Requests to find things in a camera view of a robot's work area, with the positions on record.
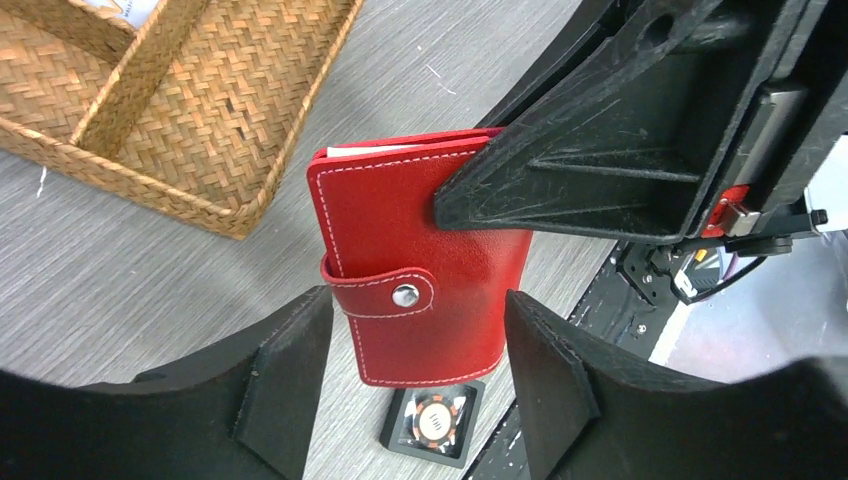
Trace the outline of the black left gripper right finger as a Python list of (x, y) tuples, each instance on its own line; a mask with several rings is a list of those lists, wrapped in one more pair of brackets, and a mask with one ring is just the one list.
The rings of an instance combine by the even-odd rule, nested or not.
[(843, 479), (847, 361), (811, 357), (723, 384), (654, 364), (506, 295), (534, 479)]

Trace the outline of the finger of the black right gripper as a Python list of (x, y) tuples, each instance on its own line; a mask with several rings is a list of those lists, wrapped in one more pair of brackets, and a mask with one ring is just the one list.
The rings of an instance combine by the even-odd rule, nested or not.
[(584, 1), (437, 192), (445, 230), (695, 237), (801, 1)]

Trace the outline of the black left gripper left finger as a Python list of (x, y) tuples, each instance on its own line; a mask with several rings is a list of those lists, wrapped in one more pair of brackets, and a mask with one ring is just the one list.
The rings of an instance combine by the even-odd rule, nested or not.
[(330, 291), (124, 384), (1, 375), (5, 479), (299, 479), (332, 336)]

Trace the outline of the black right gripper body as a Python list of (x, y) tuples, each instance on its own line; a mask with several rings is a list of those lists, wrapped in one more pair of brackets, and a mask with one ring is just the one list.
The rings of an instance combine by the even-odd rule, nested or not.
[(808, 232), (815, 217), (796, 208), (831, 148), (847, 130), (847, 5), (801, 1), (805, 11), (780, 65), (754, 98), (750, 117), (723, 171), (700, 233), (673, 244), (709, 240), (746, 254), (784, 251), (787, 239)]

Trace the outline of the red leather card holder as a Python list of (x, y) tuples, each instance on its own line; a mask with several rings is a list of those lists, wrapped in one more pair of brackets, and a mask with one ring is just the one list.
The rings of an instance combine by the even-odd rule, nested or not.
[(326, 147), (306, 170), (325, 244), (323, 279), (349, 321), (361, 380), (419, 388), (492, 372), (504, 299), (525, 268), (528, 230), (446, 231), (437, 189), (494, 128)]

